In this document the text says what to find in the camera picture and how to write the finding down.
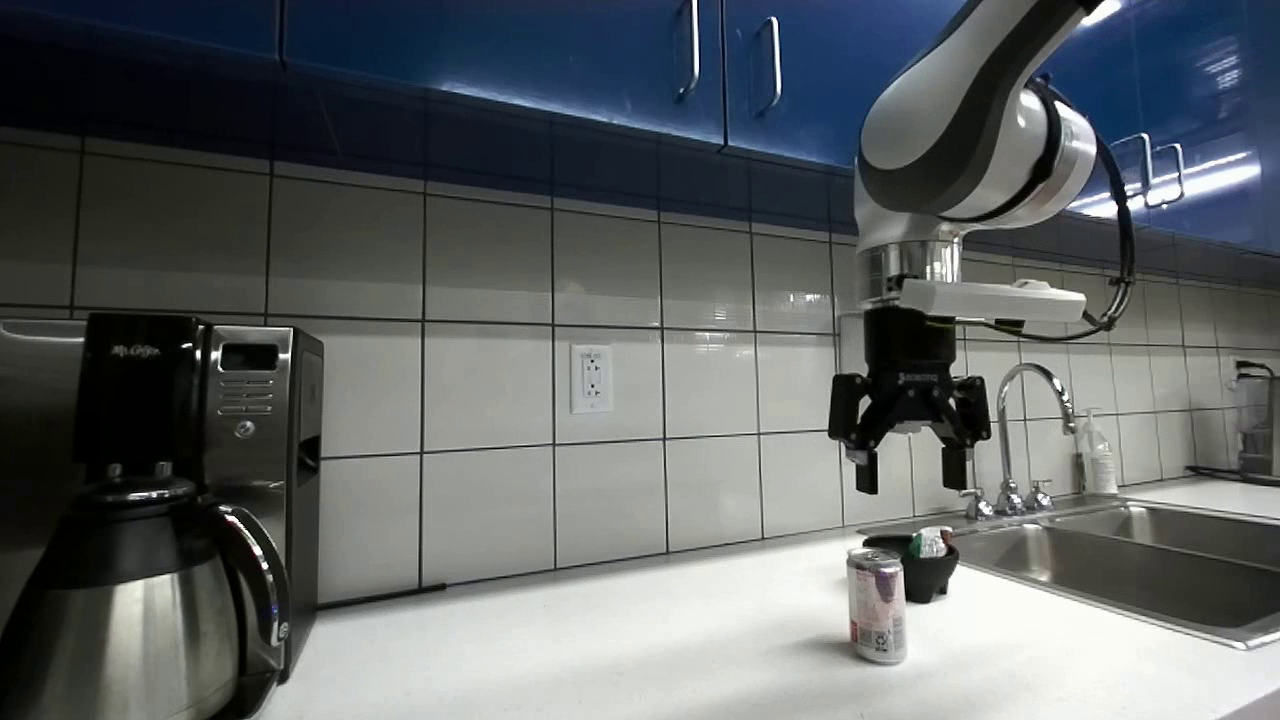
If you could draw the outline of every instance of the electrical outlet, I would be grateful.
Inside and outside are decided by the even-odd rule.
[[[607,346],[573,346],[567,393],[573,393],[576,417],[612,414],[612,350]]]

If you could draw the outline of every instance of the blue cabinet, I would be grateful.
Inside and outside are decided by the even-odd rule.
[[[1048,77],[1117,148],[1140,230],[1280,253],[1277,0],[1112,0]],[[1100,183],[1083,213],[1106,215]]]
[[[279,0],[0,0],[0,12],[259,62],[279,56]]]
[[[292,69],[723,141],[721,0],[292,0]]]
[[[872,99],[960,0],[723,0],[726,148],[851,170]]]

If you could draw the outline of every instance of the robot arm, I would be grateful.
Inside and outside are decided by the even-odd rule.
[[[967,320],[1081,320],[1083,296],[960,284],[960,242],[1027,230],[1083,190],[1094,136],[1027,77],[1100,0],[967,0],[875,99],[856,170],[867,308]]]
[[[826,435],[875,491],[875,445],[928,423],[943,484],[993,435],[979,375],[950,379],[956,320],[1081,320],[1083,296],[1048,284],[960,284],[974,230],[1025,230],[1083,190],[1094,136],[1027,77],[1100,0],[967,0],[940,45],[875,99],[860,166],[863,375],[836,375]]]

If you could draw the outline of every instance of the faucet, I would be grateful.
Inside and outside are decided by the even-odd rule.
[[[997,423],[999,423],[999,471],[1003,471],[1003,479],[999,479],[999,496],[997,496],[997,518],[1018,518],[1018,514],[1048,514],[1048,510],[1052,510],[1052,496],[1048,496],[1039,484],[1030,484],[1027,496],[1018,496],[1017,484],[1011,484],[1007,393],[1011,393],[1011,379],[1018,379],[1025,371],[1039,375],[1039,379],[1052,387],[1052,398],[1054,398],[1054,403],[1059,403],[1059,414],[1064,414],[1064,434],[1067,434],[1067,435],[1076,435],[1076,423],[1081,423],[1076,403],[1071,403],[1071,393],[1067,393],[1067,384],[1064,384],[1052,369],[1044,369],[1044,365],[1017,365],[1017,369],[999,379],[999,393],[997,393],[997,403],[999,403],[999,410],[997,410]]]

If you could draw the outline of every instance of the carafe handle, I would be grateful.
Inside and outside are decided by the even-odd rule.
[[[224,562],[235,569],[235,576],[245,576],[251,596],[246,611],[255,622],[255,637],[245,634],[245,667],[224,717],[251,717],[269,699],[270,683],[282,677],[282,645],[287,645],[282,562],[255,518],[246,518],[235,505],[213,505],[213,514],[215,514],[215,543]]]

